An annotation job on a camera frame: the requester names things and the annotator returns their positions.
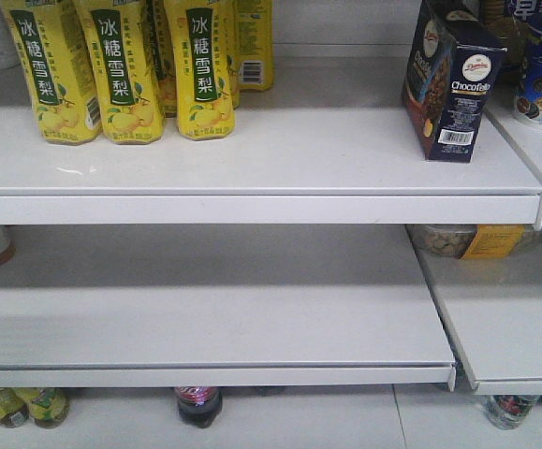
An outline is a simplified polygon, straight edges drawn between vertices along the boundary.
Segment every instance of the yellow label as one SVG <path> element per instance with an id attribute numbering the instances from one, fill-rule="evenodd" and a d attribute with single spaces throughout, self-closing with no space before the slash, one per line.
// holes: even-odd
<path id="1" fill-rule="evenodd" d="M 77 145 L 101 130 L 100 110 L 81 26 L 71 0 L 0 0 L 21 56 L 42 136 Z"/>
<path id="2" fill-rule="evenodd" d="M 177 114 L 175 61 L 165 2 L 164 0 L 147 0 L 146 6 L 150 23 L 150 43 L 163 110 L 167 117 L 174 117 Z"/>
<path id="3" fill-rule="evenodd" d="M 274 83 L 272 0 L 237 0 L 240 89 L 266 91 Z"/>
<path id="4" fill-rule="evenodd" d="M 35 419 L 52 420 L 66 408 L 67 398 L 60 388 L 13 388 Z"/>
<path id="5" fill-rule="evenodd" d="M 177 126 L 194 140 L 235 127 L 227 70 L 227 0 L 166 0 L 177 69 Z"/>
<path id="6" fill-rule="evenodd" d="M 462 259 L 507 257 L 524 234 L 521 224 L 479 224 L 476 235 Z"/>
<path id="7" fill-rule="evenodd" d="M 98 90 L 104 134 L 115 143 L 150 143 L 164 131 L 146 0 L 73 0 Z"/>

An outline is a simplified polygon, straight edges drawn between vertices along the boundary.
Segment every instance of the dark bottle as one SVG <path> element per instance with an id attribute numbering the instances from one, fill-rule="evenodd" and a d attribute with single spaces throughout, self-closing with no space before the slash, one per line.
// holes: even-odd
<path id="1" fill-rule="evenodd" d="M 223 410 L 223 397 L 217 386 L 178 386 L 175 395 L 179 415 L 186 424 L 209 427 Z"/>

